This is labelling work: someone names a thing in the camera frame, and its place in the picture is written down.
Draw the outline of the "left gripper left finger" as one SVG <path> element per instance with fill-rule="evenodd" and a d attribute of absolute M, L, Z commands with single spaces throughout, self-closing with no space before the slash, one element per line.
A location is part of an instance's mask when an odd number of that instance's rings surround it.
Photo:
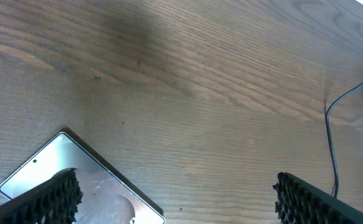
<path fill-rule="evenodd" d="M 71 168 L 0 205 L 0 224 L 72 224 L 82 197 Z"/>

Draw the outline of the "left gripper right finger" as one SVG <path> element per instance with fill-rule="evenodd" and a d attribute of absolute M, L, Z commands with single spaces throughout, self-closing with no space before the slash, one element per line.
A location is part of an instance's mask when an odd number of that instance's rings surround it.
<path fill-rule="evenodd" d="M 363 224 L 362 212 L 290 173 L 278 173 L 273 188 L 281 223 Z"/>

